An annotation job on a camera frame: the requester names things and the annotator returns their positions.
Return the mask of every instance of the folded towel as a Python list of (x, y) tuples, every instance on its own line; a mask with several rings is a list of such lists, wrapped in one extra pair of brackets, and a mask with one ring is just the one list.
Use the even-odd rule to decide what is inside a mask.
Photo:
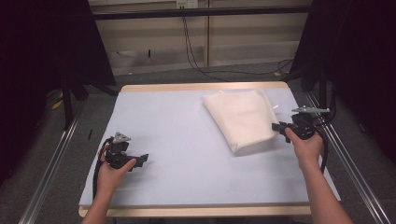
[(278, 120), (264, 90), (219, 91), (203, 101), (233, 152), (277, 135), (271, 126)]

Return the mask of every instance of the power cord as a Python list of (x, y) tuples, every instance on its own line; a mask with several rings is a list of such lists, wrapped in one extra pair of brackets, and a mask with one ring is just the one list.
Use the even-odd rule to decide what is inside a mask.
[(327, 159), (329, 157), (329, 142), (326, 138), (326, 136), (324, 135), (323, 131), (321, 129), (319, 129), (318, 127), (316, 127), (315, 125), (307, 122), (305, 119), (300, 119), (299, 117), (294, 117), (295, 119), (303, 122), (304, 124), (306, 124), (307, 126), (309, 126), (310, 128), (312, 128), (313, 130), (315, 130), (315, 132), (317, 132), (319, 134), (319, 136), (321, 137), (322, 141), (323, 141), (323, 155), (322, 155), (322, 163), (320, 165), (320, 171), (322, 173), (324, 173), (324, 170), (326, 168), (326, 163), (327, 163)]
[(104, 151), (105, 151), (105, 146), (106, 146), (107, 143), (110, 143), (110, 142), (112, 142), (112, 141), (113, 141), (113, 137), (107, 138), (107, 140), (102, 144), (102, 147), (101, 147), (101, 149), (100, 149), (100, 151), (99, 151), (98, 160), (96, 161), (95, 170), (94, 170), (94, 172), (93, 172), (92, 199), (95, 198), (95, 196), (96, 196), (96, 191), (97, 191), (97, 188), (98, 188), (99, 169), (100, 169), (100, 167), (102, 166), (102, 163), (105, 162), (105, 161), (101, 161), (102, 155), (103, 155), (103, 153), (104, 153)]
[[(229, 71), (229, 70), (204, 71), (198, 66), (198, 64), (197, 64), (197, 62), (195, 60), (195, 56), (194, 56), (194, 54), (192, 52), (190, 35), (189, 35), (189, 28), (187, 26), (186, 18), (182, 17), (182, 20), (183, 20), (183, 26), (184, 26), (184, 36), (185, 36), (185, 41), (186, 41), (187, 58), (189, 60), (189, 64), (195, 71), (200, 72), (200, 73), (202, 73), (203, 75), (205, 75), (207, 77), (212, 77), (212, 76), (209, 75), (210, 73), (235, 73), (235, 74), (246, 74), (246, 75), (253, 75), (253, 76), (270, 75), (270, 74), (273, 74), (275, 72), (281, 71), (283, 68), (288, 66), (291, 62), (293, 62), (293, 59), (282, 60), (282, 61), (278, 62), (276, 70), (273, 70), (273, 71), (270, 71), (270, 72), (264, 72), (264, 73), (250, 73), (250, 72)], [(192, 59), (193, 59), (193, 62), (195, 64), (195, 66), (191, 62), (190, 53), (191, 53), (191, 56), (192, 56)], [(212, 78), (215, 78), (215, 79), (218, 79), (218, 80), (221, 80), (221, 81), (229, 82), (229, 80), (226, 80), (226, 79), (223, 79), (223, 78), (219, 78), (219, 77), (212, 77)]]

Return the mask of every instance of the gray carpet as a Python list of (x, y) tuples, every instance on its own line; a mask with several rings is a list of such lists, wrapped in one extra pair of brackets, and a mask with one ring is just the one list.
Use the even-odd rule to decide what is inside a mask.
[[(217, 69), (233, 69), (248, 72), (262, 72), (277, 69), (277, 63), (224, 66)], [(279, 80), (273, 75), (256, 76), (231, 73), (211, 73), (227, 81)], [(116, 77), (119, 90), (126, 84), (217, 82), (192, 69), (156, 72), (150, 74)], [(289, 83), (297, 103), (308, 105), (299, 86), (299, 80)], [(73, 137), (64, 153), (56, 176), (50, 185), (35, 223), (79, 223), (78, 201), (84, 188), (92, 159), (99, 146), (111, 116), (116, 97), (108, 96), (96, 89), (88, 88), (89, 99), (83, 104), (81, 118)], [(81, 102), (74, 101), (74, 108)], [(337, 98), (337, 114), (332, 122), (346, 148), (356, 162), (369, 186), (383, 204), (390, 220), (396, 221), (396, 165), (386, 158), (375, 140), (359, 128), (359, 121), (342, 99)], [(63, 134), (64, 112), (46, 110), (36, 130), (35, 141), (26, 155), (21, 155), (21, 163), (13, 176), (0, 188), (0, 223), (18, 223), (21, 215), (35, 192), (42, 174), (51, 159), (53, 150)], [(328, 168), (335, 186), (342, 198), (342, 204), (356, 223), (375, 223), (361, 196), (351, 182), (344, 165), (331, 149)], [(294, 217), (295, 221), (309, 222), (309, 217)], [(253, 217), (216, 219), (217, 223), (287, 223), (288, 217)], [(166, 219), (166, 223), (213, 223), (208, 218)], [(118, 219), (118, 223), (149, 223), (148, 219)]]

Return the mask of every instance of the metal frame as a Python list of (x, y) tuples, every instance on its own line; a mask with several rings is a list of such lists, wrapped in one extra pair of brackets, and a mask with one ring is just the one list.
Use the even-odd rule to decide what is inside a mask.
[[(231, 16), (231, 15), (254, 15), (254, 14), (289, 14), (289, 13), (322, 13), (329, 7), (212, 7), (212, 8), (185, 8), (185, 9), (162, 9), (147, 11), (121, 11), (121, 12), (94, 12), (90, 18), (102, 20), (124, 19), (147, 19), (147, 18), (171, 18), (171, 17), (200, 17), (200, 16)], [(75, 15), (74, 18), (87, 17)]]
[(27, 206), (21, 216), (21, 219), (19, 222), (20, 224), (35, 223), (35, 219), (38, 216), (40, 208), (41, 208), (48, 192), (50, 191), (50, 185), (52, 183), (52, 180), (56, 175), (56, 172), (57, 172), (58, 167), (62, 161), (64, 153), (67, 150), (67, 146), (69, 145), (69, 142), (73, 136), (74, 130), (77, 127), (78, 120), (82, 113), (84, 104), (85, 104), (85, 102), (82, 102), (77, 106), (75, 118), (73, 120), (71, 120), (71, 123), (70, 123), (68, 129), (64, 130), (61, 140), (59, 141), (58, 146), (56, 147), (56, 149), (52, 155), (52, 158), (49, 162), (49, 165), (47, 166), (46, 172), (41, 177), (40, 183), (38, 184), (38, 186), (35, 190), (35, 194), (30, 199), (29, 203), (27, 204)]
[[(308, 99), (309, 104), (311, 104), (313, 107), (319, 107), (319, 102), (317, 98), (311, 92), (306, 94), (306, 98)], [(321, 119), (321, 122), (325, 121), (325, 119), (320, 114), (317, 114), (317, 116)], [(376, 198), (375, 194), (365, 181), (364, 177), (361, 175), (358, 167), (355, 165), (355, 162), (349, 156), (346, 147), (344, 146), (335, 129), (330, 123), (325, 124), (323, 127), (323, 131), (326, 133), (327, 138), (332, 143), (332, 146), (337, 152), (338, 157), (344, 164), (346, 172), (349, 174), (349, 177), (351, 178), (353, 184), (361, 195), (361, 198), (363, 199), (364, 203), (372, 214), (375, 223), (390, 224), (391, 222), (387, 214), (385, 213), (385, 210), (382, 207), (380, 201)]]

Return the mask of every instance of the table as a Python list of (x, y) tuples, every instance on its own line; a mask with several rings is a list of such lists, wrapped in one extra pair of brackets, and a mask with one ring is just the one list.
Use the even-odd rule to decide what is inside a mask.
[[(211, 120), (210, 114), (205, 112), (205, 107), (199, 102), (203, 94), (218, 90), (247, 91), (258, 88), (264, 89), (271, 103), (278, 105), (276, 111), (278, 119), (291, 122), (291, 110), (297, 107), (297, 104), (284, 82), (190, 83), (123, 87), (102, 142), (108, 138), (108, 135), (120, 131), (132, 138), (130, 147), (134, 148), (134, 152), (127, 151), (127, 153), (138, 155), (149, 153), (150, 157), (143, 168), (134, 169), (130, 175), (125, 176), (119, 192), (116, 192), (113, 197), (107, 216), (246, 217), (310, 214), (304, 179), (298, 169), (292, 145), (285, 143), (284, 137), (280, 135), (259, 145), (259, 151), (256, 148), (255, 151), (246, 155), (235, 156), (221, 137), (221, 132)], [(139, 123), (144, 119), (146, 119), (145, 125)], [(176, 131), (172, 131), (165, 125), (172, 126), (172, 129)], [(194, 136), (186, 139), (189, 133)], [(184, 134), (183, 138), (179, 138), (178, 134)], [(184, 151), (180, 150), (200, 145), (200, 141), (195, 142), (194, 139), (206, 139), (211, 136), (214, 136), (215, 140), (206, 140), (204, 145), (199, 147), (201, 151), (192, 150), (182, 153)], [(166, 143), (161, 142), (162, 138), (167, 139)], [(153, 149), (159, 144), (162, 148), (166, 148), (165, 152), (161, 152), (158, 147)], [(162, 161), (158, 155), (174, 160)], [(81, 216), (85, 216), (89, 209), (90, 197), (92, 197), (90, 178), (95, 161), (96, 159), (92, 163), (86, 188), (81, 196), (78, 210)], [(195, 164), (201, 169), (192, 169)], [(327, 172), (325, 176), (339, 198)], [(191, 179), (172, 185), (180, 178)], [(200, 182), (200, 187), (197, 187), (198, 182), (194, 183), (196, 179), (204, 183)]]

